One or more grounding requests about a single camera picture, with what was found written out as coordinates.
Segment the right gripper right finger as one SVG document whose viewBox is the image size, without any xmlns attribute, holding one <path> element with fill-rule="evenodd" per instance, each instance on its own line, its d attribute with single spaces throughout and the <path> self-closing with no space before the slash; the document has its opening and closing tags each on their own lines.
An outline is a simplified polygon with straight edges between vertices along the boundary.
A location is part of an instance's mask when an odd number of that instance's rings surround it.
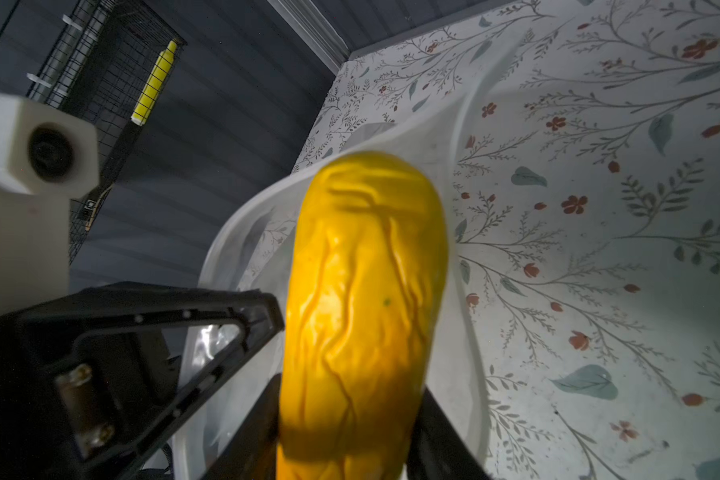
<svg viewBox="0 0 720 480">
<path fill-rule="evenodd" d="M 406 460 L 411 480 L 490 480 L 425 389 Z"/>
</svg>

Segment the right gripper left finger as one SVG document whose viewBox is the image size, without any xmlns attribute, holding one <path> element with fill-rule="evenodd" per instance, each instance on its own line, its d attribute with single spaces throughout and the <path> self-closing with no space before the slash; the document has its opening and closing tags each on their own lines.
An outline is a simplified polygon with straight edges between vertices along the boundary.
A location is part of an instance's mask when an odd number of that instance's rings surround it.
<svg viewBox="0 0 720 480">
<path fill-rule="evenodd" d="M 277 374 L 203 480 L 276 478 L 280 387 L 281 375 Z"/>
</svg>

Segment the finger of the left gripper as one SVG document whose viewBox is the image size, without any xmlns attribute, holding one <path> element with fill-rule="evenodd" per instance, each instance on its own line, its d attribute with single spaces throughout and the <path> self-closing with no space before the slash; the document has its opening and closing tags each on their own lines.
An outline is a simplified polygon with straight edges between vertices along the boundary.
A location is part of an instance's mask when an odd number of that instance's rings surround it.
<svg viewBox="0 0 720 480">
<path fill-rule="evenodd" d="M 185 384 L 163 332 L 233 326 Z M 140 479 L 284 327 L 276 298 L 121 282 L 0 315 L 0 479 Z"/>
</svg>

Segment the clear zip top bag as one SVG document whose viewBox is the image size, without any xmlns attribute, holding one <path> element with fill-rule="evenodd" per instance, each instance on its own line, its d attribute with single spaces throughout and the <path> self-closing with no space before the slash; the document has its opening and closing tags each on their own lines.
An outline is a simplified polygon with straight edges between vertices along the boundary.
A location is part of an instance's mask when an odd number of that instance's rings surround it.
<svg viewBox="0 0 720 480">
<path fill-rule="evenodd" d="M 278 214 L 294 221 L 251 282 L 278 326 L 189 330 L 180 381 L 230 378 L 173 439 L 178 479 L 482 479 L 487 395 L 449 207 L 479 103 L 519 41 L 470 86 L 275 183 L 224 225 L 200 285 L 240 293 Z"/>
</svg>

